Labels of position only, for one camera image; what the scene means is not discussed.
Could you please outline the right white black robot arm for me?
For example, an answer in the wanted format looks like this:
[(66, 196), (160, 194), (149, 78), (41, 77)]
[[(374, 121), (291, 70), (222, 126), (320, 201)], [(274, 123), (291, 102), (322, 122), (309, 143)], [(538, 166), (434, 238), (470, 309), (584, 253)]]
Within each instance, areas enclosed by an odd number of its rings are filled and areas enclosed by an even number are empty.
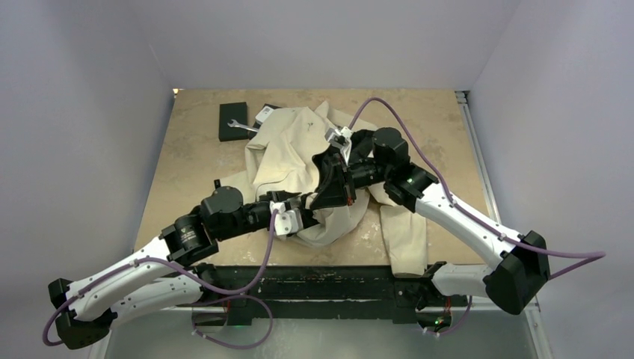
[(437, 175), (411, 161), (397, 129), (329, 129), (326, 140), (327, 149), (312, 157), (318, 169), (312, 211), (350, 206), (358, 189), (381, 184), (392, 202), (439, 224), (483, 259), (465, 269), (434, 264), (419, 285), (425, 302), (438, 304), (452, 295), (482, 297), (518, 315), (550, 279), (543, 236), (519, 233), (468, 206)]

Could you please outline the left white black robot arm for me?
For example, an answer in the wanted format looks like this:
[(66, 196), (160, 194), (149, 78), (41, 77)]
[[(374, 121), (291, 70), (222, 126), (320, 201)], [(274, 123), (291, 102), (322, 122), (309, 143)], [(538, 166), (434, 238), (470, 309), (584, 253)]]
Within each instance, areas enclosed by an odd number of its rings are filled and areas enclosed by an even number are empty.
[[(188, 214), (177, 218), (140, 250), (82, 280), (58, 278), (48, 285), (55, 312), (41, 334), (48, 347), (82, 349), (105, 338), (116, 325), (183, 304), (206, 306), (246, 297), (260, 282), (271, 255), (276, 226), (300, 194), (269, 191), (245, 202), (235, 187), (220, 186)], [(212, 279), (200, 261), (219, 242), (266, 229), (268, 243), (256, 274), (232, 289)]]

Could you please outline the beige jacket with black lining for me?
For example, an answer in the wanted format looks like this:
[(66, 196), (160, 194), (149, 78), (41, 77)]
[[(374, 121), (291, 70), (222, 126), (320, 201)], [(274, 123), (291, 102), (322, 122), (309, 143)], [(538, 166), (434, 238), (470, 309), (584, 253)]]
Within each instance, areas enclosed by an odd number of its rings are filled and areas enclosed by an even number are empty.
[[(280, 108), (246, 144), (245, 169), (221, 179), (251, 203), (266, 191), (309, 193), (318, 185), (313, 156), (328, 146), (329, 128), (351, 122), (323, 102), (315, 109)], [(397, 277), (418, 277), (428, 264), (427, 222), (391, 201), (383, 184), (356, 192), (351, 206), (320, 209), (313, 227), (276, 242), (269, 259), (282, 266), (389, 264)]]

